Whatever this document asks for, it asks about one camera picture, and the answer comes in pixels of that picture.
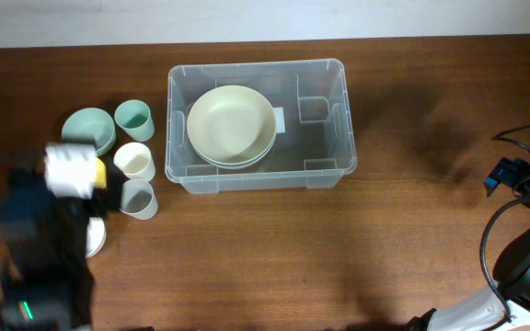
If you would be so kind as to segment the white small bowl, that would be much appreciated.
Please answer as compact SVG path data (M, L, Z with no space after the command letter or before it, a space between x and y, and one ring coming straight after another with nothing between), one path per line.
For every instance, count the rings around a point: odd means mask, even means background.
M104 220L99 217L91 217L86 230L86 258L97 254L104 246L107 237Z

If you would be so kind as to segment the beige bowl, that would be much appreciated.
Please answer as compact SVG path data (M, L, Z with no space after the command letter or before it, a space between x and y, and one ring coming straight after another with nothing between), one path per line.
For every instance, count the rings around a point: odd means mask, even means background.
M224 169L241 169L241 168L246 168L246 167L255 165L258 161L260 161L271 150L271 148L274 145L274 143L275 143L275 139L273 139L271 141L271 143L269 144L269 146L265 150L263 150L259 155L255 156L255 157L253 157L253 158L251 158L251 159L249 159L247 161L244 161L244 162L241 162L241 163L235 163L235 164L227 164L227 163L217 162L217 161L214 161L214 160L210 159L207 156L204 156L195 147L193 148L193 150L199 157L201 157L204 161L208 162L211 165L214 165L214 166L217 166L217 167L221 167L221 168L224 168Z
M246 86L220 86L193 104L187 133L206 161L228 168L259 160L277 134L270 101Z

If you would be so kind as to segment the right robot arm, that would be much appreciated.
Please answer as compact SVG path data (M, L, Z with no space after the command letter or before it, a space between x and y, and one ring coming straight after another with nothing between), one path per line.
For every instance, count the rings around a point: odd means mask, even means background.
M530 129L530 124L502 131L492 139L509 141L507 135ZM530 146L510 140L530 153ZM530 209L530 161L502 158L484 180L488 195L504 185L514 199L503 204L488 220L479 246L479 263L487 286L462 302L444 309L431 309L412 318L407 330L513 330L530 325L530 228L513 239L497 258L493 270L486 261L486 248L496 221L510 208Z

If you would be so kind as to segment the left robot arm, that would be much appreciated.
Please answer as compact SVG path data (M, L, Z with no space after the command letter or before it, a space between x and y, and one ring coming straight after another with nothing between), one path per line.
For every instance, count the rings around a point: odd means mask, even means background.
M87 227L121 206L126 176L91 138L49 143L11 168L0 201L0 330L89 330Z

